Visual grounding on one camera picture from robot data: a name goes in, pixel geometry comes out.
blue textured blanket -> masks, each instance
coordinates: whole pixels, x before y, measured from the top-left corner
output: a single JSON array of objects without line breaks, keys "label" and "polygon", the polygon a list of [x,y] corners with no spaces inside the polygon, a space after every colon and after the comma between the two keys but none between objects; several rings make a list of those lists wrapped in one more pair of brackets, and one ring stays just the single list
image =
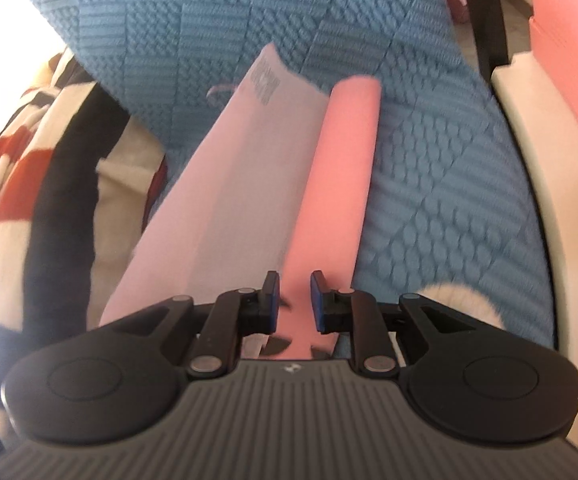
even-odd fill
[{"label": "blue textured blanket", "polygon": [[354,286],[379,300],[444,281],[488,296],[512,332],[553,343],[536,208],[495,100],[454,42],[445,0],[32,0],[84,67],[164,143],[175,177],[273,41],[323,88],[384,87]]}]

quilted pattern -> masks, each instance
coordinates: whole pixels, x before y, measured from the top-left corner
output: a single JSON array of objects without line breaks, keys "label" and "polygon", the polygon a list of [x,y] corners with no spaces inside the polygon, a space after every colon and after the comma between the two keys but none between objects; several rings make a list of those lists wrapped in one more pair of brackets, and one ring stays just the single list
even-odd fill
[{"label": "quilted pattern", "polygon": [[167,148],[172,179],[274,41],[324,89],[383,82],[354,285],[395,300],[453,280],[513,332],[552,344],[552,294],[527,177],[495,100],[453,41],[445,0],[32,0],[83,65]]}]

black stripe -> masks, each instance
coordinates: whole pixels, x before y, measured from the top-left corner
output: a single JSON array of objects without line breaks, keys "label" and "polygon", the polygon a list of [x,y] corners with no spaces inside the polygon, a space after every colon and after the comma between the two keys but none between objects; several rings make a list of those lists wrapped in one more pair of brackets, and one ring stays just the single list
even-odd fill
[{"label": "black stripe", "polygon": [[63,73],[58,76],[56,80],[56,87],[65,88],[69,85],[75,85],[78,83],[91,83],[93,77],[87,73],[85,69],[76,61],[75,57],[72,57],[67,66],[64,67]]},{"label": "black stripe", "polygon": [[10,117],[10,120],[7,121],[7,124],[5,124],[5,127],[2,130],[5,131],[9,127],[9,125],[13,123],[13,120],[16,117],[18,117],[20,112],[23,111],[29,105],[35,105],[38,108],[42,108],[43,106],[52,104],[55,99],[56,98],[53,95],[46,94],[43,91],[39,91],[36,95],[34,95],[34,98],[31,101],[29,101],[29,103],[22,105],[20,108],[18,108],[18,110],[16,110],[13,113],[13,115]]},{"label": "black stripe", "polygon": [[86,329],[96,165],[109,155],[128,120],[96,85],[54,150],[34,207],[23,278],[23,333],[42,344]]}]

